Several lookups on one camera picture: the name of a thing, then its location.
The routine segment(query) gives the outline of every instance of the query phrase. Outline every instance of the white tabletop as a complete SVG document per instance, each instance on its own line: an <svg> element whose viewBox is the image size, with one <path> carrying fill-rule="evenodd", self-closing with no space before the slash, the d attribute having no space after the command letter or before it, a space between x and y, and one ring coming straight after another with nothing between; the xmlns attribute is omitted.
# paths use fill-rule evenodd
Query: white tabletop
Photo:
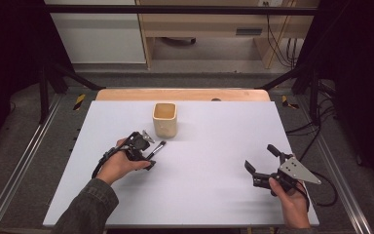
<svg viewBox="0 0 374 234"><path fill-rule="evenodd" d="M91 179L99 158L119 138L146 130L159 101L93 101L44 225L54 226ZM234 227L283 225L281 203L252 186L244 168L275 173L280 164L266 148L291 153L281 119L270 101L174 101L178 134L154 157L151 171L131 172L112 187L120 204L107 227ZM309 219L318 225L311 206Z"/></svg>

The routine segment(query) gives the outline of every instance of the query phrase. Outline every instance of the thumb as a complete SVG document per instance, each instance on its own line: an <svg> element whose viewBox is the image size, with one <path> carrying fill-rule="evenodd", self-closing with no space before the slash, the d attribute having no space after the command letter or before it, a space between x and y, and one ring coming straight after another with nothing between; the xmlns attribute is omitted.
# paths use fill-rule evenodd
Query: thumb
<svg viewBox="0 0 374 234"><path fill-rule="evenodd" d="M284 192L281 185L272 177L269 178L269 184L272 190L278 195L279 199L284 202L287 200L287 194Z"/></svg>
<svg viewBox="0 0 374 234"><path fill-rule="evenodd" d="M144 169L148 166L150 166L151 163L149 161L135 161L135 162L132 162L132 169L133 170L140 170L140 169Z"/></svg>

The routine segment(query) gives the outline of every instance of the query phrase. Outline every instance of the sleeve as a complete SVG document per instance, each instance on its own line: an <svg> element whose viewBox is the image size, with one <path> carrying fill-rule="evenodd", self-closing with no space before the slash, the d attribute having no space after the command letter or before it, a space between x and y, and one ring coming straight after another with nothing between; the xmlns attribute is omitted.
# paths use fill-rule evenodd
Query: sleeve
<svg viewBox="0 0 374 234"><path fill-rule="evenodd" d="M74 198L51 233L102 233L107 218L118 203L111 186L93 178Z"/></svg>

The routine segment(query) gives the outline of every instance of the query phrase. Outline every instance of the wrist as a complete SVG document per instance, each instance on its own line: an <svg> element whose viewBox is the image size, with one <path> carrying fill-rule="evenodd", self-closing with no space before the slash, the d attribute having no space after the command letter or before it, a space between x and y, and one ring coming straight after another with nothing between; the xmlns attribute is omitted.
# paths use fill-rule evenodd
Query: wrist
<svg viewBox="0 0 374 234"><path fill-rule="evenodd" d="M96 175L95 178L98 178L102 181L104 181L106 184L110 185L114 182L113 179L109 178L108 176L104 175L103 173L99 173L98 175Z"/></svg>

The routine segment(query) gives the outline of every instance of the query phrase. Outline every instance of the person's hand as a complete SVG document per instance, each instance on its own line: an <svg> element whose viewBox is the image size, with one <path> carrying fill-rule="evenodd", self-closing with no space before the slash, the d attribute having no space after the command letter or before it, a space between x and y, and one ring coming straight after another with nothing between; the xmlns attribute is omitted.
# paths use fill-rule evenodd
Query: person's hand
<svg viewBox="0 0 374 234"><path fill-rule="evenodd" d="M310 228L305 197L295 189L290 189L287 193L284 192L281 185L272 177L269 178L269 183L281 201L281 210L286 227ZM297 183L297 187L305 191L301 184Z"/></svg>
<svg viewBox="0 0 374 234"><path fill-rule="evenodd" d="M124 139L117 141L117 145L120 145L124 142ZM105 163L102 165L101 170L99 171L96 178L99 178L109 185L111 185L116 180L122 178L127 173L140 170L150 166L148 161L130 161L124 151L118 151L116 154L111 156Z"/></svg>

